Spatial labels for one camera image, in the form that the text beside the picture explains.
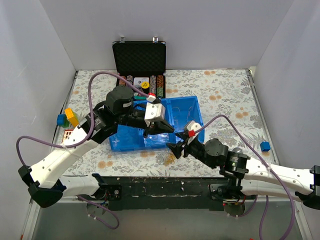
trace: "small blue block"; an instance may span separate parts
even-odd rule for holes
[[[66,121],[67,121],[67,115],[65,114],[59,114],[58,117],[56,118],[56,124],[60,127],[62,127]]]
[[[260,143],[260,148],[262,152],[268,152],[271,149],[270,144],[267,141]]]

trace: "white wall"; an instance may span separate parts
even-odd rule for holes
[[[113,41],[167,41],[168,69],[256,66],[293,0],[40,0],[77,70],[115,69]]]
[[[255,86],[281,164],[320,165],[320,2],[295,0],[255,72]],[[314,239],[320,211],[307,209]]]
[[[30,196],[18,175],[21,135],[52,141],[75,69],[39,0],[0,1],[0,238],[20,239]],[[25,140],[26,163],[50,148]]]

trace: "floral tablecloth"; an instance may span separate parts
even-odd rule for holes
[[[79,118],[89,113],[88,82],[98,71],[81,70],[75,79],[67,107]],[[167,70],[166,97],[197,96],[202,119],[207,123],[218,114],[227,115],[248,142],[261,152],[260,143],[265,141],[263,123],[254,95],[244,69],[215,70]],[[92,84],[93,105],[105,100],[106,94],[116,85],[116,78],[99,75]],[[61,143],[64,129],[59,128],[56,138]],[[240,147],[245,154],[255,157],[237,136],[225,119],[217,119],[205,129],[205,142],[218,138],[229,149]],[[264,159],[274,163],[272,151],[265,152]],[[97,148],[86,153],[65,174],[102,176],[171,176],[171,177],[214,177],[218,169],[211,169],[192,156],[176,159],[166,149],[134,152],[113,152],[107,139]]]

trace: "cable clip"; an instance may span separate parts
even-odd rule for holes
[[[64,142],[62,142],[61,146],[62,146],[63,149],[66,150],[70,155],[73,155],[73,156],[77,157],[78,159],[81,159],[81,160],[82,160],[82,156],[79,156],[79,155],[71,152],[71,151],[67,148],[67,146],[65,145]]]
[[[195,130],[188,131],[189,138],[194,137],[196,135]]]

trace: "blue plastic bin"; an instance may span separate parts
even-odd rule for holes
[[[142,103],[147,101],[135,101],[134,105]],[[192,120],[204,125],[196,96],[163,98],[161,103],[165,106],[164,118],[176,132],[182,132],[184,126]],[[143,129],[119,125],[117,133],[109,137],[111,149],[115,152],[159,149],[165,148],[166,143],[177,143],[181,140],[174,133],[148,135],[147,138],[143,137],[143,133]],[[205,131],[199,133],[198,140],[204,142]]]

